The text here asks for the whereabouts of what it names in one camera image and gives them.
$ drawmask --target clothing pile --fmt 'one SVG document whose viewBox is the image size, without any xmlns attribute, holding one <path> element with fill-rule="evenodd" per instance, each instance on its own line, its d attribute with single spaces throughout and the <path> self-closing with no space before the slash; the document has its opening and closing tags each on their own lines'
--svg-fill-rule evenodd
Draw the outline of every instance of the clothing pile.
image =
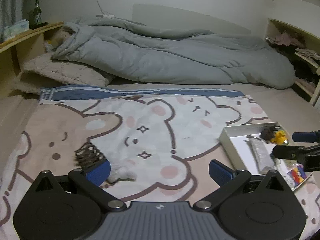
<svg viewBox="0 0 320 240">
<path fill-rule="evenodd" d="M 268 38 L 267 41 L 269 43 L 274 43 L 277 45 L 285 45 L 285 46 L 295 46 L 300 49 L 304 49 L 306 46 L 298 40 L 298 37 L 293 37 L 287 31 L 284 31 L 282 34 L 277 35 L 275 38 Z"/>
<path fill-rule="evenodd" d="M 296 49 L 299 55 L 307 57 L 311 62 L 320 65 L 320 55 L 312 49 Z"/>
</svg>

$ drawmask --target tissue box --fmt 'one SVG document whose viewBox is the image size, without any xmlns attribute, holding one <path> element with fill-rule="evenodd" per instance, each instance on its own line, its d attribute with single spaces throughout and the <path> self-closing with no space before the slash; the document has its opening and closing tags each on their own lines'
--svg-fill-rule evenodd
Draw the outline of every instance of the tissue box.
<svg viewBox="0 0 320 240">
<path fill-rule="evenodd" d="M 19 33 L 25 32 L 29 30 L 29 21 L 21 20 L 16 22 L 14 25 L 4 27 L 4 40 L 12 39 Z"/>
</svg>

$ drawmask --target wooden shelf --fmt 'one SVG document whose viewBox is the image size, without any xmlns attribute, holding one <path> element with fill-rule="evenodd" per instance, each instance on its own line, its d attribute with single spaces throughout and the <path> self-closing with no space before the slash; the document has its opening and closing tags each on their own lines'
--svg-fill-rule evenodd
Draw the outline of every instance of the wooden shelf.
<svg viewBox="0 0 320 240">
<path fill-rule="evenodd" d="M 306 87 L 304 87 L 298 80 L 295 81 L 295 84 L 300 87 L 303 91 L 305 91 L 309 96 L 313 96 L 313 92 L 309 91 Z"/>
<path fill-rule="evenodd" d="M 319 98 L 319 93 L 320 93 L 320 82 L 318 83 L 316 87 L 316 91 L 313 93 L 313 96 L 311 97 L 311 100 L 310 100 L 310 104 L 312 104 L 313 106 L 315 105 L 315 103 Z"/>
<path fill-rule="evenodd" d="M 308 62 L 310 65 L 312 65 L 313 67 L 315 67 L 316 69 L 320 68 L 320 66 L 311 58 L 305 57 L 303 55 L 301 55 L 298 52 L 295 52 L 295 55 L 297 55 L 298 57 L 302 58 L 303 60 L 305 60 L 306 62 Z"/>
<path fill-rule="evenodd" d="M 315 36 L 312 33 L 307 32 L 305 30 L 302 30 L 301 28 L 299 28 L 297 26 L 294 26 L 294 25 L 291 25 L 289 23 L 285 23 L 285 22 L 282 22 L 282 21 L 279 21 L 279 20 L 276 20 L 276 19 L 272 19 L 272 18 L 269 18 L 269 21 L 276 24 L 278 30 L 280 31 L 280 34 L 284 30 L 293 30 L 295 33 L 297 33 L 297 34 L 299 34 L 299 35 L 301 35 L 303 37 L 306 37 L 307 39 L 314 39 L 317 42 L 320 42 L 320 37 Z"/>
<path fill-rule="evenodd" d="M 23 94 L 14 88 L 21 66 L 26 61 L 44 54 L 45 38 L 50 39 L 62 26 L 63 22 L 48 24 L 0 43 L 0 98 Z"/>
<path fill-rule="evenodd" d="M 25 31 L 23 33 L 19 33 L 18 35 L 16 35 L 15 37 L 13 37 L 12 39 L 9 39 L 3 43 L 0 43 L 0 53 L 9 49 L 10 47 L 18 44 L 19 42 L 25 41 L 26 39 L 29 39 L 33 36 L 36 36 L 40 33 L 55 29 L 55 28 L 59 28 L 63 26 L 63 22 L 58 22 L 58 23 L 52 23 L 52 24 L 48 24 L 46 26 L 34 29 L 34 30 L 28 30 Z"/>
</svg>

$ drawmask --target metal bolt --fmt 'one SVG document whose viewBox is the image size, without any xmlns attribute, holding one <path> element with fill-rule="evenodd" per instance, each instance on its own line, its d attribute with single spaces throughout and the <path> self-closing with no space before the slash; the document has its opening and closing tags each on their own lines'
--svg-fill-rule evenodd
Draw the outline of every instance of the metal bolt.
<svg viewBox="0 0 320 240">
<path fill-rule="evenodd" d="M 121 208 L 124 205 L 124 203 L 121 200 L 111 200 L 108 202 L 108 206 L 111 208 Z"/>
<path fill-rule="evenodd" d="M 212 204 L 209 201 L 200 200 L 196 203 L 196 206 L 201 209 L 208 209 L 212 206 Z"/>
</svg>

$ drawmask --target pillow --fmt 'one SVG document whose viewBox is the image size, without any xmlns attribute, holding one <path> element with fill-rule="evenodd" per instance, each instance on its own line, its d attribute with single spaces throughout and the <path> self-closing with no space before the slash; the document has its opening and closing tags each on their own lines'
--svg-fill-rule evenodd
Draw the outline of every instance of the pillow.
<svg viewBox="0 0 320 240">
<path fill-rule="evenodd" d="M 25 62 L 22 68 L 23 73 L 33 72 L 63 84 L 105 87 L 114 78 L 114 75 L 97 70 L 86 64 L 51 59 L 50 53 L 40 55 Z"/>
</svg>

